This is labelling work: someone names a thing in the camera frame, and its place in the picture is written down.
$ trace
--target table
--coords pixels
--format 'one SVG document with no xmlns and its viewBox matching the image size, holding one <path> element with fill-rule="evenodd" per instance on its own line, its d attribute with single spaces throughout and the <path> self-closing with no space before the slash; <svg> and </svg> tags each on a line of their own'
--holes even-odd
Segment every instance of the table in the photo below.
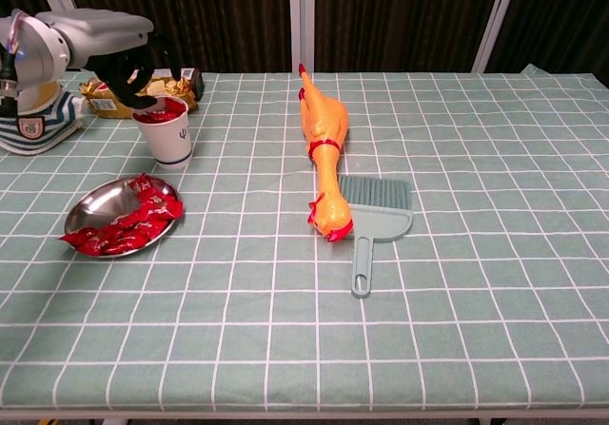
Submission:
<svg viewBox="0 0 609 425">
<path fill-rule="evenodd" d="M 606 415 L 609 90 L 592 75 L 315 74 L 350 113 L 340 171 L 413 187 L 364 300 L 352 243 L 306 223 L 298 76 L 204 78 L 186 170 L 91 114 L 43 155 L 0 156 L 0 416 Z M 170 237 L 114 261 L 57 240 L 85 193 L 141 172 L 186 204 Z"/>
</svg>

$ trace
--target white paper cup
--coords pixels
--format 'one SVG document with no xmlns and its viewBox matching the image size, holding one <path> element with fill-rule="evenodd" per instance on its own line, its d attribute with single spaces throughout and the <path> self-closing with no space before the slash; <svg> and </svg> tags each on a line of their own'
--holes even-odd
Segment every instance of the white paper cup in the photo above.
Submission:
<svg viewBox="0 0 609 425">
<path fill-rule="evenodd" d="M 136 119 L 136 114 L 159 110 L 165 107 L 165 99 L 172 99 L 184 106 L 184 111 L 177 118 L 158 124 L 143 123 Z M 159 103 L 147 110 L 133 110 L 131 118 L 137 123 L 146 139 L 147 145 L 157 164 L 168 170 L 184 168 L 192 159 L 192 141 L 188 128 L 188 105 L 177 97 L 161 95 Z"/>
</svg>

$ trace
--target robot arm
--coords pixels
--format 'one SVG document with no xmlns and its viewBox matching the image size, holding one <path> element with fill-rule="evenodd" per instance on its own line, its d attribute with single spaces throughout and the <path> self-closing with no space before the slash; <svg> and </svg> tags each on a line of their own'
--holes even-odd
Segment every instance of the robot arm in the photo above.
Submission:
<svg viewBox="0 0 609 425">
<path fill-rule="evenodd" d="M 47 11 L 35 17 L 16 10 L 0 19 L 2 51 L 0 116 L 13 117 L 20 89 L 57 80 L 67 69 L 94 71 L 126 106 L 154 105 L 153 97 L 136 95 L 154 71 L 150 47 L 158 47 L 169 60 L 171 75 L 180 79 L 180 65 L 170 42 L 154 31 L 142 16 L 118 11 L 77 9 Z M 137 77 L 129 82 L 134 70 Z"/>
</svg>

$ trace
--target orange rubber chicken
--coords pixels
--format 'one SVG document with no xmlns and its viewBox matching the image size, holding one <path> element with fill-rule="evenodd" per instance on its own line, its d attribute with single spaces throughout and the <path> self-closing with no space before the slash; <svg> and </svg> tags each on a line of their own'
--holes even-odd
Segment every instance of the orange rubber chicken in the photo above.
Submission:
<svg viewBox="0 0 609 425">
<path fill-rule="evenodd" d="M 298 94 L 303 134 L 308 156 L 317 167 L 319 183 L 317 200 L 309 204 L 308 223 L 334 242 L 342 240 L 353 228 L 349 204 L 341 194 L 336 170 L 349 127 L 348 114 L 341 102 L 324 97 L 302 64 L 298 70 L 304 86 Z"/>
</svg>

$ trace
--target stainless steel bowl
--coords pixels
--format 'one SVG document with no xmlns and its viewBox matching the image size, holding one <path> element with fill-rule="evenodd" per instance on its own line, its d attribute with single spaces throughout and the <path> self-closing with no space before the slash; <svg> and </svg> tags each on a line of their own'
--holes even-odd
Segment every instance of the stainless steel bowl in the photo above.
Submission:
<svg viewBox="0 0 609 425">
<path fill-rule="evenodd" d="M 155 187 L 166 195 L 170 195 L 179 199 L 178 192 L 173 186 L 154 176 L 148 176 Z M 137 178 L 137 176 L 128 176 L 125 178 L 105 183 L 90 191 L 87 196 L 80 200 L 68 213 L 64 231 L 66 233 L 79 230 L 83 227 L 101 228 L 110 222 L 114 221 L 119 216 L 123 216 L 135 211 L 140 203 L 135 196 L 135 192 L 129 187 L 129 182 Z M 101 255 L 95 259 L 113 259 L 116 257 L 124 257 L 146 249 L 151 244 L 160 240 L 171 227 L 175 224 L 174 221 L 169 221 L 167 227 L 154 240 L 150 240 L 139 249 L 123 252 L 115 255 Z"/>
</svg>

